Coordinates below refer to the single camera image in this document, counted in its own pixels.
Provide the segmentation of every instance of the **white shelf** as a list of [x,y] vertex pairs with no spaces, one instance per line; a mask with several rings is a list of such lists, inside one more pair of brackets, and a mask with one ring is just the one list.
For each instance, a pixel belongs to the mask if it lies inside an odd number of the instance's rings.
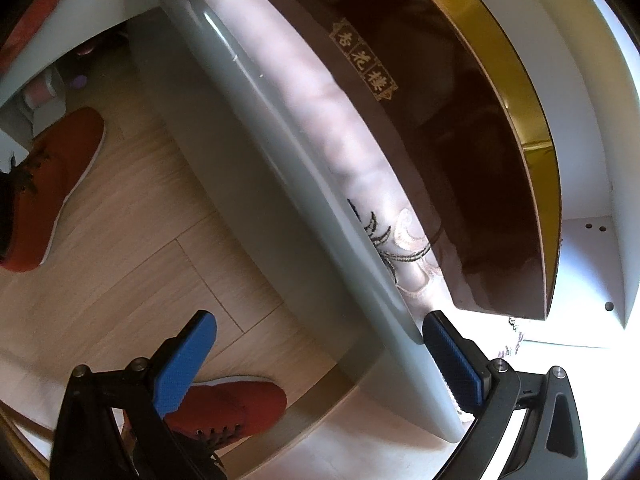
[[[549,316],[546,321],[529,321],[525,338],[610,348],[623,336],[624,300],[622,266],[612,218],[565,220]],[[605,309],[609,301],[613,303],[610,312]]]

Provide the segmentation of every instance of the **red shoe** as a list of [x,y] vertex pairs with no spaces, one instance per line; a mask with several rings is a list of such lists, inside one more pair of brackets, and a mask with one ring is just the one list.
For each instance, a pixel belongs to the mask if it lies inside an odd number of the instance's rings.
[[213,452],[268,430],[286,407],[283,389],[266,379],[225,377],[192,386],[164,421],[172,431],[206,442]]
[[35,140],[11,170],[14,211],[11,237],[0,266],[35,269],[49,255],[62,206],[91,169],[104,139],[104,120],[92,108],[60,119]]

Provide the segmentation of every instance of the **embroidered fabric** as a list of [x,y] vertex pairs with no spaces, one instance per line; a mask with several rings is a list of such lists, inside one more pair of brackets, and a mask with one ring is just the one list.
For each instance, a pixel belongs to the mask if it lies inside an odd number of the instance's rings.
[[[417,326],[421,328],[431,310],[442,310],[489,359],[515,354],[524,320],[453,305],[431,250],[442,229],[427,239],[364,120],[294,27],[268,0],[205,1],[280,91],[300,128],[324,155]],[[325,33],[320,27],[318,32]]]

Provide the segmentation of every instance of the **gold rim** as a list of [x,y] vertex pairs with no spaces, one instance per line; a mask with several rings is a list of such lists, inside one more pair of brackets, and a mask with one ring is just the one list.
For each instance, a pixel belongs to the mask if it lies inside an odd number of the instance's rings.
[[49,461],[33,447],[0,404],[0,432],[38,480],[49,480]]
[[536,203],[547,310],[556,280],[561,195],[556,150],[533,84],[513,45],[481,0],[433,0],[482,66],[518,139]]

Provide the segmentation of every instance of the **gold label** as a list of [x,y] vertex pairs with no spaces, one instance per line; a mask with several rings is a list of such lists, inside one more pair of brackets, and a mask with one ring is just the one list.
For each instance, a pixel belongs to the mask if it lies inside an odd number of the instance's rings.
[[376,100],[391,100],[398,85],[353,25],[343,18],[334,23],[334,30],[329,36],[360,74]]

